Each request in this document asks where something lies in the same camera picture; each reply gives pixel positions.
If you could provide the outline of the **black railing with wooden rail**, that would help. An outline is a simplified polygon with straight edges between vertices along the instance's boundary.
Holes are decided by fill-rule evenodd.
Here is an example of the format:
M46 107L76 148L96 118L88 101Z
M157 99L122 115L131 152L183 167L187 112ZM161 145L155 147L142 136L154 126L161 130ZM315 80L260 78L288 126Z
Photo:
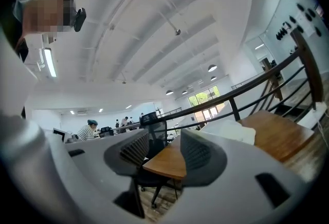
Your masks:
M260 76L257 76L255 79L251 80L250 82L242 85L241 87L230 91L227 94L224 94L216 99L213 99L209 102L203 103L201 105L195 106L195 107L190 107L188 109L169 114L164 117L158 117L156 115L153 115L150 119L147 118L147 116L143 116L141 119L141 122L133 123L133 124L128 124L127 126L122 126L118 128L114 128L114 130L126 130L130 128L138 128L139 126L147 126L151 124L155 124L160 121L168 121L168 120L173 120L176 118L184 117L189 114L193 114L195 112L201 111L206 108L214 107L218 104L224 103L226 101L229 101L231 104L232 111L224 114L217 116L213 119L207 120L207 123L223 119L228 116L234 116L234 119L240 120L240 112L244 111L245 109L254 106L258 104L260 101L266 99L270 95L274 94L276 91L278 91L280 88L285 86L287 83L289 83L299 72L302 70L305 71L306 73L306 81L309 81L310 84L310 92L312 94L312 99L313 102L311 104L311 107L315 107L315 102L322 100L323 97L323 87L322 87L322 82L321 82L321 77L320 77L320 72L318 69L318 66L316 64L315 58L311 52L311 49L309 48L307 42L305 41L304 37L302 36L301 32L298 30L298 28L295 28L291 33L290 33L291 38L294 40L296 43L296 49L293 51L292 54L289 55L284 61L282 61L280 64L275 66L274 68L271 68L270 70L264 72ZM295 59L299 58L302 62L302 66L292 75L290 78L288 78L284 83L282 83L280 86L276 87L275 89L271 90L269 93L262 95L258 99L254 100L253 102L250 102L249 104L238 108L236 105L236 102L234 100L235 97L238 97L245 92L252 90L253 88L259 86L265 81L270 80L273 76L275 76L276 73L280 72L284 68L286 68L288 65L291 64Z

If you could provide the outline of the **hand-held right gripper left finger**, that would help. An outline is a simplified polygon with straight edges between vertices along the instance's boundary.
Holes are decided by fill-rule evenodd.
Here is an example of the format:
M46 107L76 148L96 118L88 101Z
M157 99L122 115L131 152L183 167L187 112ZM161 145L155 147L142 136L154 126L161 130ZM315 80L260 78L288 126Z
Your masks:
M67 144L73 162L87 182L115 205L144 219L137 175L149 151L149 131L137 129L117 136Z

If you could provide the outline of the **flat white box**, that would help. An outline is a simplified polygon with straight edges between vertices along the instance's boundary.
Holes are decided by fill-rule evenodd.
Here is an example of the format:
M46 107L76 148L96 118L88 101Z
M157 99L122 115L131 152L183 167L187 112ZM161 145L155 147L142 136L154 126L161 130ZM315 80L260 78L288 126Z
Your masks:
M207 123L200 131L209 134L217 134L218 130L225 124L232 122L231 120L218 119Z

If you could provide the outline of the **group of black wall devices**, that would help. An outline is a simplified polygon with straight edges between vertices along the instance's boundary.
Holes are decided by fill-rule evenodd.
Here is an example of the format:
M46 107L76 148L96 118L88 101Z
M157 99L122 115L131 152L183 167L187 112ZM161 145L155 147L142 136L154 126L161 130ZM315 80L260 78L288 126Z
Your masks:
M295 16L289 15L287 20L282 23L279 31L276 33L276 39L282 40L286 35L297 29L301 34L310 37L316 35L322 37L322 32L319 27L315 25L316 13L311 8L305 8L299 3L296 3L297 14Z

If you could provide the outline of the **wooden table with black legs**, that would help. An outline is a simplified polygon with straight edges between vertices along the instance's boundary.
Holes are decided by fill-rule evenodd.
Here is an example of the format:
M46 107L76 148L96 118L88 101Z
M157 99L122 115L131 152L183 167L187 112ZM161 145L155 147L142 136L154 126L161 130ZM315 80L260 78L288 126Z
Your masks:
M314 135L313 130L266 110L258 111L236 122L244 127L255 129L255 144L253 146L282 164L296 154ZM183 129L193 130L190 125L181 127L181 131ZM218 130L217 134L211 135L225 138L222 135L222 128Z

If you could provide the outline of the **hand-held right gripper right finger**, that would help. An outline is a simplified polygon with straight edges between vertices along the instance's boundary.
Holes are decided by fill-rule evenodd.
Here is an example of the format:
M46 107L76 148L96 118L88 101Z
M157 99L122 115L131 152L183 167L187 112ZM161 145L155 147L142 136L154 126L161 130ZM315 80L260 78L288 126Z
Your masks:
M307 184L261 149L183 129L183 192L164 224L280 224Z

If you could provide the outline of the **black mesh office chair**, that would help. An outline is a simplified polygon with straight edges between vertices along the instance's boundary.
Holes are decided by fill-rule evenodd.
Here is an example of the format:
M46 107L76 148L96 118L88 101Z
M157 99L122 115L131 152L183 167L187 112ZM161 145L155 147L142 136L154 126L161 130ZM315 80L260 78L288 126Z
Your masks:
M149 151L135 178L141 191L145 188L155 188L151 207L156 208L155 200L163 186L172 180L175 191L176 180L181 181L186 176L186 163L180 151L180 137L168 140L167 122L158 118L156 113L149 113L140 119L140 127L149 132Z

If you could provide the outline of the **cream drawstring cloth bag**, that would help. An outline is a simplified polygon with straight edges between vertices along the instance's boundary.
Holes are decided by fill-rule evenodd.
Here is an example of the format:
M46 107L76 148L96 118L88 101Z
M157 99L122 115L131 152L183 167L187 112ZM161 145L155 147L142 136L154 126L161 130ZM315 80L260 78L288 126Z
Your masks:
M250 127L244 127L236 121L227 121L222 126L223 137L246 144L255 144L256 131Z

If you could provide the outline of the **ceiling strip light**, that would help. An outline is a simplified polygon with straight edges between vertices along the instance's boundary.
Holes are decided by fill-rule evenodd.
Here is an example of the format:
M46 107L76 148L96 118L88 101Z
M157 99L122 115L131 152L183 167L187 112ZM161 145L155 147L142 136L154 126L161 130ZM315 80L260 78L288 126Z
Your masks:
M53 63L51 49L50 48L45 48L44 49L44 54L45 54L45 58L46 58L49 73L50 73L51 77L56 78L57 74L56 74L56 70L55 70L55 67L54 67L54 63Z

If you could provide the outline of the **glass door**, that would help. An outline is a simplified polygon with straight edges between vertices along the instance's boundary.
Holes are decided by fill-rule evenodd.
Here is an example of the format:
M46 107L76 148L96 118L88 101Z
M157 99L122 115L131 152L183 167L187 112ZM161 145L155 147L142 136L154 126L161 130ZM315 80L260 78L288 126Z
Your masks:
M220 92L217 86L213 86L205 91L199 92L193 96L188 98L189 103L192 107L197 105L209 102L215 98L220 96ZM195 112L195 118L197 122L204 122L210 119L213 119L216 115L218 115L221 110L225 107L224 103L218 104L214 107L206 108L201 111Z

